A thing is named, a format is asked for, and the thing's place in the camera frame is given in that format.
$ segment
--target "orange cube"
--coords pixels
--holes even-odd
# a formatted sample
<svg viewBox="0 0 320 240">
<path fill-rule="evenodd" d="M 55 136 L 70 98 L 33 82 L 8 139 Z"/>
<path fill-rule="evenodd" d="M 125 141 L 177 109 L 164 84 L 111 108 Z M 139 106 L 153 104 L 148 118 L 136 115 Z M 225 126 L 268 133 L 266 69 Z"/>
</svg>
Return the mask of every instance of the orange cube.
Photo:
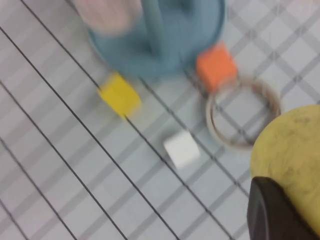
<svg viewBox="0 0 320 240">
<path fill-rule="evenodd" d="M 221 83 L 234 80 L 238 70 L 225 45 L 219 43 L 197 57 L 196 72 L 212 93 Z"/>
</svg>

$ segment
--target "white cube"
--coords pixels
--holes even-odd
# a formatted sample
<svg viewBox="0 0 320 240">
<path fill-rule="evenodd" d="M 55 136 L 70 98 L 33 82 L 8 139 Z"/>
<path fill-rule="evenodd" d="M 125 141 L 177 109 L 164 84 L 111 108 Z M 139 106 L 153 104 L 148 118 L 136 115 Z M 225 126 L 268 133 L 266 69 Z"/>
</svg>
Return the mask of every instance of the white cube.
<svg viewBox="0 0 320 240">
<path fill-rule="evenodd" d="M 176 168 L 183 168 L 201 155 L 197 143 L 188 131 L 179 132 L 167 139 L 164 148 Z"/>
</svg>

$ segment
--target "yellow cube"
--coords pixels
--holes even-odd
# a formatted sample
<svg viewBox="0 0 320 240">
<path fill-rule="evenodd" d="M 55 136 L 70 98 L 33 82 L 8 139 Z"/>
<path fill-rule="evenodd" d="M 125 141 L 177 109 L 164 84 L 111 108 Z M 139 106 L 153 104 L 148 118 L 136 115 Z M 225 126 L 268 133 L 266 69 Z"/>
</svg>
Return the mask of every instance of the yellow cube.
<svg viewBox="0 0 320 240">
<path fill-rule="evenodd" d="M 112 74 L 98 90 L 100 97 L 121 117 L 131 116 L 141 105 L 136 91 L 119 74 Z"/>
</svg>

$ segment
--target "black object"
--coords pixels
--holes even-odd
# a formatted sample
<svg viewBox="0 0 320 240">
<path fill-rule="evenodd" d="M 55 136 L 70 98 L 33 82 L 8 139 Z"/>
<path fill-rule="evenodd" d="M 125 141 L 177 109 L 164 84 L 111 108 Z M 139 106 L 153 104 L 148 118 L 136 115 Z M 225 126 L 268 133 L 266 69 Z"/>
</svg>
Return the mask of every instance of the black object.
<svg viewBox="0 0 320 240">
<path fill-rule="evenodd" d="M 320 240 L 269 177 L 252 179 L 247 223 L 251 240 Z"/>
</svg>

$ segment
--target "yellow ball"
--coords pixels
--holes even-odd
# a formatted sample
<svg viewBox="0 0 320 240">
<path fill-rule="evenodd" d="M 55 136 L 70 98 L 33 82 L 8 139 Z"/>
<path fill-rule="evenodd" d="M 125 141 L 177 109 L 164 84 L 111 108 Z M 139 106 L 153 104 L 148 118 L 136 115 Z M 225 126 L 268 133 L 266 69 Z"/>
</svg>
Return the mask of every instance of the yellow ball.
<svg viewBox="0 0 320 240">
<path fill-rule="evenodd" d="M 280 184 L 320 236 L 320 105 L 293 109 L 272 121 L 256 140 L 251 176 Z"/>
</svg>

